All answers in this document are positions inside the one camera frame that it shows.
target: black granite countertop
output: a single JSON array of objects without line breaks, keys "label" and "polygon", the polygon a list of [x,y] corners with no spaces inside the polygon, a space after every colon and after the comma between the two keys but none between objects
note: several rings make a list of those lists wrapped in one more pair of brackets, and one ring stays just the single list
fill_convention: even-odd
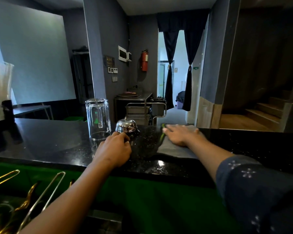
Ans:
[{"label": "black granite countertop", "polygon": [[[139,126],[131,140],[130,160],[112,175],[213,187],[198,160],[156,155],[162,134],[156,126]],[[201,129],[216,145],[244,154],[263,165],[293,173],[293,134]],[[85,122],[16,118],[0,133],[0,162],[83,171],[92,161],[96,145],[89,140]]]}]

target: drinking glass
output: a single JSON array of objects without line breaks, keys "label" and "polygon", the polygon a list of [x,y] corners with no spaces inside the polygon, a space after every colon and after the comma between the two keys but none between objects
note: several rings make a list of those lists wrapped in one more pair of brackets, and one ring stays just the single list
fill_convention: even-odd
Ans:
[{"label": "drinking glass", "polygon": [[111,134],[111,121],[108,100],[92,98],[86,101],[89,137],[91,140],[104,140]]}]

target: wooden floor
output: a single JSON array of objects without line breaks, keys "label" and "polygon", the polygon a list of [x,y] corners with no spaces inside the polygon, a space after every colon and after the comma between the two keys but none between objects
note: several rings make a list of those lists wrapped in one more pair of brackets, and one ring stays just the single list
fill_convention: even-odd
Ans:
[{"label": "wooden floor", "polygon": [[266,126],[244,116],[235,114],[222,114],[219,122],[220,129],[271,131]]}]

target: staircase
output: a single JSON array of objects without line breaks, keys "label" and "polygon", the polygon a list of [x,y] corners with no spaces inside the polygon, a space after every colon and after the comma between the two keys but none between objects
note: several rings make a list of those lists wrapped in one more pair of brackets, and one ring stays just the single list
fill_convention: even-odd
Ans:
[{"label": "staircase", "polygon": [[272,131],[279,130],[285,102],[291,91],[282,90],[278,97],[270,97],[268,103],[257,103],[254,109],[246,109],[246,116]]}]

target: gray floor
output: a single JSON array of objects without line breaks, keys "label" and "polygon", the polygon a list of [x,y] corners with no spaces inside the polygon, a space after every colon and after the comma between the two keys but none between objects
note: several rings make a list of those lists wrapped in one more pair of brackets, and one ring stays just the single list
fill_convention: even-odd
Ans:
[{"label": "gray floor", "polygon": [[186,111],[177,107],[169,109],[165,117],[157,119],[157,124],[162,123],[186,125]]}]

